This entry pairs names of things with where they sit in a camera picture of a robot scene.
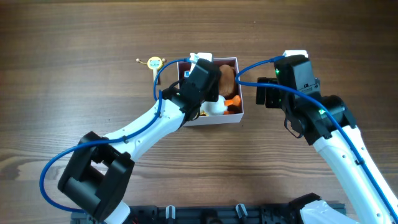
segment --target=blue tube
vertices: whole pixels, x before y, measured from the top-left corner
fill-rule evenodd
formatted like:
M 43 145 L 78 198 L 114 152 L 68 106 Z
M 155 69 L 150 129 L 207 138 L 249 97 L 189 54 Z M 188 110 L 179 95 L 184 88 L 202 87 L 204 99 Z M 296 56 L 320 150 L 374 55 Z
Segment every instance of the blue tube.
M 136 131 L 135 133 L 132 133 L 128 136 L 121 137 L 118 139 L 112 139 L 112 140 L 99 140 L 99 141 L 91 141 L 91 142 L 86 142 L 83 144 L 79 144 L 77 146 L 73 146 L 70 149 L 61 152 L 60 154 L 56 155 L 54 158 L 52 158 L 43 168 L 42 173 L 40 174 L 40 180 L 39 180 L 39 189 L 40 189 L 40 193 L 42 194 L 43 198 L 52 206 L 59 208 L 61 210 L 67 211 L 67 212 L 84 212 L 84 210 L 82 209 L 77 209 L 77 208 L 70 208 L 70 207 L 66 207 L 63 205 L 58 204 L 57 202 L 54 202 L 46 193 L 45 189 L 44 189 L 44 178 L 45 178 L 45 174 L 47 173 L 47 171 L 49 171 L 51 165 L 59 160 L 61 157 L 63 157 L 64 155 L 74 152 L 76 150 L 79 149 L 84 149 L 84 148 L 88 148 L 88 147 L 93 147 L 93 146 L 99 146 L 99 145 L 103 145 L 103 144 L 111 144 L 111 143 L 117 143 L 117 142 L 123 142 L 125 139 L 130 139 L 133 138 L 134 136 L 137 136 L 138 134 L 144 132 L 145 130 L 147 130 L 151 125 L 153 125 L 156 121 L 156 119 L 159 117 L 160 115 L 160 111 L 162 109 L 162 92 L 159 90 L 159 107 L 157 109 L 157 112 L 154 116 L 154 118 L 147 124 L 145 125 L 143 128 L 141 128 L 140 130 Z
M 163 72 L 163 70 L 164 70 L 165 68 L 167 68 L 169 65 L 171 65 L 171 64 L 173 64 L 173 63 L 175 63 L 175 62 L 187 62 L 187 61 L 188 61 L 187 58 L 181 58 L 181 59 L 173 60 L 173 61 L 171 61 L 171 62 L 165 64 L 165 65 L 157 72 L 156 78 L 155 78 L 155 80 L 154 80 L 154 99 L 155 99 L 155 101 L 157 101 L 157 97 L 156 97 L 156 83 L 157 83 L 157 80 L 158 80 L 159 77 L 160 77 L 160 74 Z
M 294 90 L 292 88 L 289 88 L 287 86 L 283 86 L 283 85 L 277 85 L 277 84 L 271 84 L 271 83 L 251 83 L 251 82 L 242 82 L 239 80 L 239 77 L 245 73 L 246 71 L 257 67 L 259 65 L 265 64 L 265 63 L 273 63 L 278 61 L 279 59 L 284 58 L 284 56 L 278 56 L 278 57 L 274 57 L 271 58 L 269 60 L 264 60 L 258 63 L 255 63 L 253 65 L 248 66 L 247 68 L 243 69 L 242 71 L 240 71 L 238 74 L 236 74 L 236 83 L 240 84 L 240 85 L 245 85 L 245 86 L 255 86 L 255 87 L 266 87 L 266 88 L 275 88 L 278 90 L 283 90 L 283 91 L 287 91 L 289 93 L 293 93 L 299 97 L 302 97 L 306 100 L 308 100 L 309 102 L 313 103 L 315 106 L 319 107 L 320 109 L 325 111 L 325 114 L 328 116 L 328 118 L 330 119 L 330 121 L 333 123 L 333 125 L 336 127 L 336 129 L 340 132 L 340 134 L 342 135 L 342 137 L 344 138 L 344 140 L 347 142 L 349 148 L 352 150 L 352 152 L 354 153 L 354 155 L 356 156 L 358 162 L 361 164 L 365 174 L 367 175 L 367 177 L 369 178 L 369 180 L 371 181 L 371 183 L 373 184 L 373 187 L 376 189 L 376 191 L 378 192 L 381 200 L 384 202 L 384 204 L 386 205 L 388 211 L 390 212 L 390 214 L 392 215 L 392 217 L 394 218 L 395 222 L 398 223 L 398 216 L 395 213 L 392 205 L 389 203 L 386 195 L 384 194 L 384 192 L 381 190 L 379 184 L 377 183 L 377 181 L 375 180 L 375 178 L 373 177 L 371 171 L 369 170 L 368 166 L 366 165 L 364 159 L 361 157 L 361 155 L 359 155 L 358 150 L 355 148 L 353 142 L 351 141 L 351 139 L 347 136 L 347 134 L 345 133 L 345 131 L 343 130 L 343 128 L 341 128 L 341 126 L 338 124 L 338 122 L 336 121 L 336 119 L 331 115 L 331 113 L 316 99 L 307 96 L 306 94 L 303 94 L 300 91 Z

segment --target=wood grain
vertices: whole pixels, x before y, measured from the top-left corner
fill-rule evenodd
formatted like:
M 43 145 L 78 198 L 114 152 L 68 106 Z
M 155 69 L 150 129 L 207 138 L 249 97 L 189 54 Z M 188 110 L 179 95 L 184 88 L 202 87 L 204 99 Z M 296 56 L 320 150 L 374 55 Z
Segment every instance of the wood grain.
M 307 49 L 322 94 L 342 97 L 384 177 L 398 193 L 397 3 L 151 1 L 0 5 L 0 223 L 68 223 L 46 204 L 45 163 L 88 131 L 106 134 L 153 104 L 152 72 L 135 62 L 190 52 L 237 57 L 240 68 Z M 165 88 L 176 79 L 171 66 Z M 270 66 L 243 77 L 273 77 Z M 182 128 L 136 164 L 131 205 L 287 202 L 315 192 L 351 204 L 323 159 L 283 127 L 284 115 L 255 105 L 243 87 L 239 124 Z M 68 161 L 46 176 L 56 189 Z

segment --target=storage box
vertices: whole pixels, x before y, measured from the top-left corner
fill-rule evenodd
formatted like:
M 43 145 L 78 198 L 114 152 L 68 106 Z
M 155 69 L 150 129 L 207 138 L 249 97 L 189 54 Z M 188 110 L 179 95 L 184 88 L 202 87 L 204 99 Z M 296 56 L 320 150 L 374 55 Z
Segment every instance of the storage box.
M 230 58 L 214 58 L 213 63 L 222 66 L 229 65 L 235 68 L 235 76 L 239 72 L 238 68 L 238 60 L 236 57 Z M 178 80 L 184 78 L 184 73 L 187 70 L 190 70 L 191 63 L 189 62 L 178 62 L 177 71 L 178 71 Z M 199 116 L 198 119 L 194 121 L 189 121 L 184 124 L 184 126 L 194 126 L 194 125 L 206 125 L 206 124 L 226 124 L 226 123 L 239 123 L 243 117 L 243 97 L 242 97 L 242 89 L 241 85 L 238 85 L 238 94 L 242 99 L 242 103 L 240 106 L 240 113 L 236 114 L 227 114 L 227 115 L 219 115 L 219 116 Z

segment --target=blue cable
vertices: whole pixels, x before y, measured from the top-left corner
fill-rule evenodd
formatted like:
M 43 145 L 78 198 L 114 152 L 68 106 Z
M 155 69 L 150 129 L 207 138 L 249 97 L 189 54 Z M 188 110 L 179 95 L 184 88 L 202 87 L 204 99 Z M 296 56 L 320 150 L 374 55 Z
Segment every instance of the blue cable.
M 40 175 L 40 180 L 39 180 L 39 189 L 40 189 L 40 193 L 42 194 L 43 198 L 52 206 L 59 208 L 61 210 L 67 211 L 67 212 L 84 212 L 84 210 L 82 209 L 77 209 L 77 208 L 70 208 L 70 207 L 66 207 L 63 205 L 58 204 L 57 202 L 54 202 L 46 193 L 45 189 L 44 189 L 44 177 L 45 174 L 47 173 L 47 171 L 49 171 L 49 168 L 51 167 L 51 165 L 59 160 L 61 157 L 63 157 L 64 155 L 74 152 L 76 150 L 79 149 L 83 149 L 83 148 L 87 148 L 87 147 L 93 147 L 93 146 L 99 146 L 99 145 L 103 145 L 103 144 L 111 144 L 111 143 L 117 143 L 117 142 L 123 142 L 125 139 L 130 139 L 133 138 L 134 136 L 137 136 L 138 134 L 144 132 L 145 130 L 147 130 L 151 125 L 153 125 L 156 121 L 156 119 L 159 117 L 160 115 L 160 111 L 162 108 L 162 92 L 159 90 L 159 107 L 157 109 L 157 112 L 154 116 L 154 118 L 147 124 L 145 125 L 143 128 L 141 128 L 140 130 L 136 131 L 135 133 L 129 134 L 126 137 L 120 137 L 118 139 L 111 139 L 111 140 L 98 140 L 98 141 L 91 141 L 91 142 L 86 142 L 83 144 L 79 144 L 77 146 L 73 146 L 70 149 L 61 152 L 60 154 L 56 155 L 54 158 L 52 158 L 43 168 L 43 171 Z
M 376 191 L 378 192 L 380 198 L 382 199 L 382 201 L 384 202 L 384 204 L 386 205 L 387 209 L 390 211 L 390 214 L 392 215 L 392 217 L 394 218 L 395 222 L 398 223 L 398 216 L 395 213 L 393 207 L 391 206 L 391 204 L 389 203 L 386 195 L 384 194 L 384 192 L 381 190 L 379 184 L 377 183 L 377 181 L 375 180 L 375 178 L 373 177 L 371 171 L 369 170 L 368 166 L 366 165 L 364 159 L 359 155 L 358 150 L 355 148 L 353 142 L 351 141 L 351 139 L 347 136 L 347 134 L 345 133 L 345 131 L 343 130 L 343 128 L 341 128 L 341 126 L 338 124 L 338 122 L 336 121 L 336 119 L 331 115 L 331 113 L 316 99 L 307 96 L 306 94 L 303 94 L 300 91 L 294 90 L 292 88 L 289 88 L 287 86 L 283 86 L 283 85 L 278 85 L 278 84 L 271 84 L 271 83 L 251 83 L 251 82 L 242 82 L 239 80 L 239 77 L 245 73 L 246 71 L 257 67 L 259 65 L 265 64 L 265 63 L 273 63 L 278 61 L 279 59 L 284 58 L 284 56 L 278 56 L 278 57 L 274 57 L 271 58 L 269 60 L 264 60 L 258 63 L 255 63 L 253 65 L 248 66 L 247 68 L 243 69 L 242 71 L 240 71 L 238 74 L 236 74 L 235 80 L 237 84 L 240 85 L 245 85 L 245 86 L 255 86 L 255 87 L 266 87 L 266 88 L 275 88 L 278 90 L 283 90 L 283 91 L 287 91 L 289 93 L 293 93 L 299 97 L 302 97 L 306 100 L 308 100 L 309 102 L 313 103 L 315 106 L 319 107 L 320 109 L 322 109 L 323 111 L 325 111 L 325 114 L 327 115 L 327 117 L 330 119 L 330 121 L 333 123 L 333 125 L 336 127 L 336 129 L 340 132 L 340 134 L 342 135 L 342 137 L 344 138 L 344 140 L 347 142 L 349 148 L 352 150 L 352 152 L 354 153 L 354 155 L 356 156 L 358 162 L 361 164 L 365 174 L 367 175 L 367 177 L 369 178 L 369 180 L 371 181 L 371 183 L 373 184 L 373 187 L 376 189 Z
M 181 58 L 181 59 L 173 60 L 173 61 L 171 61 L 171 62 L 165 64 L 165 65 L 157 72 L 156 78 L 155 78 L 155 80 L 154 80 L 154 99 L 155 99 L 155 101 L 157 101 L 157 98 L 156 98 L 156 83 L 157 83 L 157 80 L 159 79 L 160 74 L 163 72 L 163 70 L 164 70 L 165 68 L 167 68 L 169 65 L 171 65 L 171 64 L 173 64 L 173 63 L 176 63 L 176 62 L 189 62 L 189 58 Z

